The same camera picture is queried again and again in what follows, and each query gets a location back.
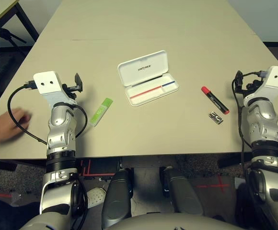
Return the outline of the bystander bare hand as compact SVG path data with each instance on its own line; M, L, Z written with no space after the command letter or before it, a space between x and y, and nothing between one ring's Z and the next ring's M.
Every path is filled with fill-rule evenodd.
M28 128L31 119L31 114L28 111L22 108L15 108L12 109L12 114L24 129ZM0 115L0 142L7 141L21 133L23 131L13 122L8 112Z

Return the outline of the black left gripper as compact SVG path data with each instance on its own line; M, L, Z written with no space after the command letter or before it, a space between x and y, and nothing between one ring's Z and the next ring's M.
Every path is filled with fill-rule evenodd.
M74 93L75 91L78 92L83 91L83 84L78 73L75 74L75 83L77 84L77 86L72 86L72 87L68 87L66 84L62 84L62 89L69 98L77 97L77 95Z

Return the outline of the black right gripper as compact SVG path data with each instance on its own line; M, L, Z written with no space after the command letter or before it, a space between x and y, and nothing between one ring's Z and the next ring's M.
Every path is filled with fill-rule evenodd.
M252 83L246 85L246 89L244 92L255 92L261 85L263 84L263 80L253 80ZM235 75L235 92L243 92L243 73L238 70Z

